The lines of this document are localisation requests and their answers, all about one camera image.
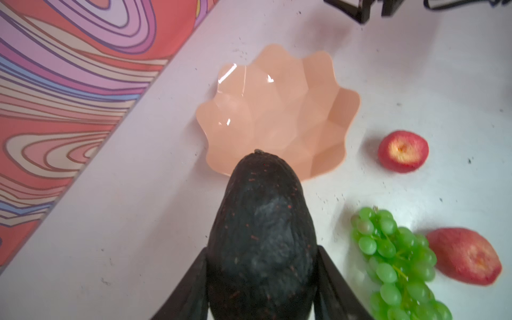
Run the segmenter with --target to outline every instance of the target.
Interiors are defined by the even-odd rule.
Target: black cable
[[[455,8],[455,7],[460,7],[460,6],[464,6],[464,5],[468,5],[468,4],[480,2],[480,1],[489,1],[489,0],[459,0],[459,1],[455,1],[452,3],[437,6],[437,7],[431,7],[429,4],[429,0],[423,0],[423,6],[425,6],[425,8],[427,8],[429,10],[439,11],[439,10],[447,10],[447,9],[451,9],[451,8]]]

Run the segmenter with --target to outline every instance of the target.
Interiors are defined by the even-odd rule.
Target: grape stem
[[[398,269],[394,265],[392,267],[393,267],[393,269],[395,269],[395,271],[398,273],[399,276],[403,277],[407,281],[409,280],[409,278],[406,276],[405,273],[402,272],[402,270]]]

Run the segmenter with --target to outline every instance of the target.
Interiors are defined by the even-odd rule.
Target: red apple
[[[384,168],[404,174],[425,163],[429,144],[415,133],[395,131],[380,143],[378,156]]]
[[[437,256],[436,267],[458,281],[488,286],[501,273],[493,246],[477,232],[464,228],[441,228],[426,238]]]

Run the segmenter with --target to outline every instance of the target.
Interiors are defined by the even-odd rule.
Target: green grape
[[[414,236],[414,234],[412,234],[409,230],[409,232],[400,232],[400,228],[398,228],[398,230],[398,232],[400,233],[398,235],[398,243],[400,244],[400,246],[403,247],[404,249],[414,247],[414,245],[416,244],[416,237]]]
[[[388,311],[375,312],[372,316],[375,320],[388,320]]]
[[[384,283],[394,283],[398,280],[395,269],[389,263],[379,263],[375,272]]]
[[[429,291],[430,289],[426,286],[424,282],[409,282],[406,285],[407,292],[414,299],[421,303],[425,303],[429,300]]]
[[[359,215],[353,215],[350,217],[350,224],[352,225],[352,227],[356,228],[357,227],[357,222],[361,220],[361,218],[359,217]]]
[[[415,276],[425,282],[432,281],[436,276],[436,271],[434,268],[425,261],[418,261],[414,263],[411,271]]]
[[[399,234],[413,234],[412,231],[410,231],[406,227],[399,227],[398,228],[398,233]]]
[[[394,234],[397,229],[396,222],[393,218],[381,218],[379,225],[380,230],[382,230],[384,234]]]
[[[361,237],[359,239],[359,249],[364,254],[374,254],[377,251],[377,243],[370,237]]]
[[[376,238],[382,238],[383,237],[382,231],[380,231],[378,229],[378,227],[375,227],[375,229],[373,229],[372,235],[374,237],[376,237]]]
[[[372,312],[381,312],[386,311],[388,309],[388,305],[382,300],[382,297],[380,296],[380,292],[375,291],[370,296],[370,308],[372,309]]]
[[[402,299],[402,307],[405,310],[412,310],[414,307],[418,305],[418,302],[411,298],[410,295],[407,294],[407,292],[404,292],[403,299]]]
[[[429,241],[427,240],[427,238],[422,235],[422,234],[416,234],[416,240],[417,240],[417,243],[422,246],[422,247],[426,247],[428,248],[429,247]]]
[[[434,301],[432,303],[432,306],[434,307],[434,309],[436,309],[436,311],[441,316],[440,320],[452,320],[453,319],[452,313],[450,312],[450,310],[444,303],[442,303],[440,301]]]
[[[402,309],[390,308],[388,310],[388,320],[411,320],[411,318]]]
[[[370,280],[378,285],[382,285],[384,282],[382,282],[381,279],[379,279],[379,277],[377,276],[377,273],[375,272],[375,270],[373,270],[370,265],[366,265],[366,273],[368,274],[368,277],[370,278]]]
[[[414,252],[414,260],[425,261],[431,266],[435,266],[437,263],[436,254],[429,248],[421,247]]]
[[[417,305],[414,308],[413,314],[416,315],[419,320],[441,320],[439,313],[426,304]]]
[[[377,250],[384,258],[392,258],[396,254],[396,248],[391,241],[384,239],[377,243]]]
[[[368,264],[373,270],[377,270],[377,267],[379,266],[379,263],[384,262],[384,259],[381,257],[372,256],[370,260],[368,260]]]
[[[370,220],[375,215],[375,211],[372,208],[364,207],[359,210],[359,217],[363,220]]]
[[[359,220],[357,221],[357,230],[365,235],[372,234],[373,230],[375,230],[375,227],[373,226],[373,223],[370,220]]]
[[[436,299],[436,297],[434,296],[434,293],[429,288],[429,301],[432,301],[432,300],[435,300],[435,299]]]
[[[380,296],[390,306],[398,306],[402,301],[400,291],[391,283],[384,283],[380,287]]]
[[[359,239],[361,239],[362,234],[361,232],[357,231],[357,229],[352,229],[350,232],[350,237],[352,240],[354,240],[355,243],[359,243]]]
[[[382,218],[390,218],[390,219],[393,219],[393,215],[391,214],[391,212],[387,211],[387,210],[379,210],[377,211],[377,215],[382,219]]]

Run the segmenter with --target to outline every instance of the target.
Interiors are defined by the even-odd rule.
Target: fruit bowl
[[[302,181],[343,162],[359,106],[358,93],[336,82],[327,52],[297,59],[269,45],[248,66],[224,66],[215,97],[196,117],[213,170],[230,175],[240,159],[261,149],[284,159]]]

